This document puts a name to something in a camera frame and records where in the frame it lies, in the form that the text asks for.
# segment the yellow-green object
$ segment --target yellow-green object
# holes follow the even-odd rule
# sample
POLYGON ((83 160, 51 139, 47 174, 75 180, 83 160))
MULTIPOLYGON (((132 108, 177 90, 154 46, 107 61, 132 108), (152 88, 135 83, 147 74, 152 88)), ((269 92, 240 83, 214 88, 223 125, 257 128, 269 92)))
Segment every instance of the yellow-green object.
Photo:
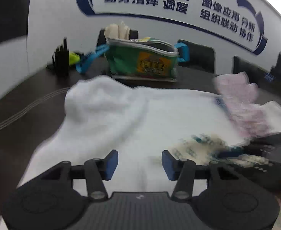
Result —
POLYGON ((76 53, 69 52, 69 65, 75 65, 80 61, 80 56, 78 56, 76 53))

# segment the chair backrest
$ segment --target chair backrest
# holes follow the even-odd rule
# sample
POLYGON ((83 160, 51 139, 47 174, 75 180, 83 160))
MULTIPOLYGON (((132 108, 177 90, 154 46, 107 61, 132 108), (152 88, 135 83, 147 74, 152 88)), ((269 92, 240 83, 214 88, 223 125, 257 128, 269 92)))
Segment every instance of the chair backrest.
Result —
POLYGON ((211 47, 198 45, 185 40, 178 40, 186 44, 190 52, 190 61, 182 62, 179 65, 183 67, 191 67, 200 69, 208 73, 215 73, 215 51, 211 47))
POLYGON ((281 52, 278 55, 278 60, 276 63, 276 71, 278 71, 279 73, 281 73, 281 52))
POLYGON ((249 83, 256 83, 257 85, 259 85, 259 82, 263 80, 265 74, 267 73, 266 70, 262 69, 256 64, 249 63, 248 61, 241 59, 238 56, 234 56, 232 73, 237 74, 240 72, 246 72, 249 83))
MULTIPOLYGON (((101 29, 99 32, 98 40, 97 40, 97 47, 103 44, 106 44, 106 39, 104 36, 105 28, 101 29)), ((130 29, 129 40, 138 39, 138 31, 130 29)))

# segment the yellow label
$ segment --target yellow label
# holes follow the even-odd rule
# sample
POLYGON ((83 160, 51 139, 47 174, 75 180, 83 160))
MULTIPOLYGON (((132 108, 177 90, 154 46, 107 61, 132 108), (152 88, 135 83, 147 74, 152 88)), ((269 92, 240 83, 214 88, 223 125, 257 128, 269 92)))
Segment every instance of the yellow label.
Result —
POLYGON ((137 71, 149 75, 158 74, 166 76, 171 64, 172 62, 170 59, 151 53, 140 52, 137 60, 137 71))
POLYGON ((145 37, 143 39, 139 39, 138 41, 140 42, 146 42, 146 41, 149 41, 150 40, 150 37, 145 37))

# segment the black office chair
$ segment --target black office chair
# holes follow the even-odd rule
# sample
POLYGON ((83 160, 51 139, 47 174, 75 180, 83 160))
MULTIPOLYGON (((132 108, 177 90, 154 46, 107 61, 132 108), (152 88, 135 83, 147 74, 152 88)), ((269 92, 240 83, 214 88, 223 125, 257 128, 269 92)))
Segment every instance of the black office chair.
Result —
POLYGON ((257 66, 256 64, 249 63, 248 61, 241 59, 238 56, 233 57, 233 67, 232 73, 246 72, 249 83, 256 83, 259 85, 259 82, 265 77, 267 73, 266 70, 257 66))
MULTIPOLYGON (((198 45, 185 40, 178 40, 178 42, 186 44, 190 51, 190 60, 188 62, 180 62, 180 66, 190 67, 208 73, 215 72, 215 51, 213 48, 198 45)), ((179 56, 182 58, 181 50, 178 49, 178 51, 179 56)))
POLYGON ((281 83, 281 52, 279 53, 276 66, 271 67, 270 74, 281 83))
POLYGON ((261 89, 281 95, 281 80, 274 77, 267 70, 234 56, 232 73, 237 74, 240 72, 246 72, 249 83, 256 83, 261 89))
MULTIPOLYGON (((100 30, 98 40, 97 40, 97 47, 100 46, 100 45, 106 44, 104 31, 105 31, 105 28, 100 30)), ((132 39, 138 39, 138 31, 137 30, 130 29, 129 40, 132 40, 132 39)))

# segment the blue curved graphic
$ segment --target blue curved graphic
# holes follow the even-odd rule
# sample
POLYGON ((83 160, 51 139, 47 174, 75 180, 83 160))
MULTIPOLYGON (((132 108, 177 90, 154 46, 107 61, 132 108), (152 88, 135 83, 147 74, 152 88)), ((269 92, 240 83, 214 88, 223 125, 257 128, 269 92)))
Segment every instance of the blue curved graphic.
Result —
POLYGON ((243 49, 245 49, 245 50, 247 50, 247 51, 249 51, 249 52, 251 52, 255 55, 259 55, 260 53, 263 52, 263 50, 266 46, 266 43, 267 43, 267 38, 264 37, 264 21, 263 21, 262 14, 261 14, 261 12, 259 12, 256 15, 256 12, 255 12, 253 6, 247 0, 237 0, 237 1, 238 1, 238 6, 245 7, 247 9, 249 9, 250 11, 253 9, 253 11, 254 11, 254 15, 255 15, 255 18, 257 20, 257 23, 258 23, 258 26, 259 26, 259 31, 260 31, 259 43, 258 43, 257 48, 255 50, 251 50, 251 49, 245 47, 244 45, 242 45, 240 43, 237 43, 237 42, 235 42, 235 41, 233 41, 229 38, 226 38, 226 37, 224 37, 220 34, 217 34, 217 33, 212 32, 210 30, 207 30, 207 29, 204 29, 204 28, 192 25, 192 24, 188 24, 188 23, 185 23, 185 22, 175 21, 175 20, 172 20, 172 19, 161 18, 161 17, 156 17, 156 16, 130 14, 130 13, 110 13, 110 12, 98 12, 98 13, 96 13, 93 10, 92 0, 76 0, 79 9, 87 16, 126 16, 126 17, 145 18, 145 19, 150 19, 150 20, 172 23, 172 24, 180 25, 180 26, 183 26, 183 27, 188 27, 188 28, 191 28, 191 29, 195 29, 195 30, 210 34, 212 36, 215 36, 215 37, 218 37, 218 38, 223 39, 225 41, 228 41, 228 42, 230 42, 230 43, 232 43, 232 44, 234 44, 238 47, 241 47, 241 48, 243 48, 243 49))
POLYGON ((253 53, 260 54, 260 53, 263 52, 263 50, 264 50, 264 48, 266 46, 266 43, 267 43, 267 38, 264 37, 264 19, 263 19, 262 13, 259 12, 256 15, 256 10, 251 5, 251 3, 248 2, 247 0, 237 0, 237 5, 239 7, 244 7, 246 9, 248 9, 253 14, 253 16, 256 19, 256 22, 257 22, 258 27, 259 27, 260 37, 259 37, 259 41, 258 41, 258 44, 256 46, 256 49, 255 49, 255 51, 253 53))

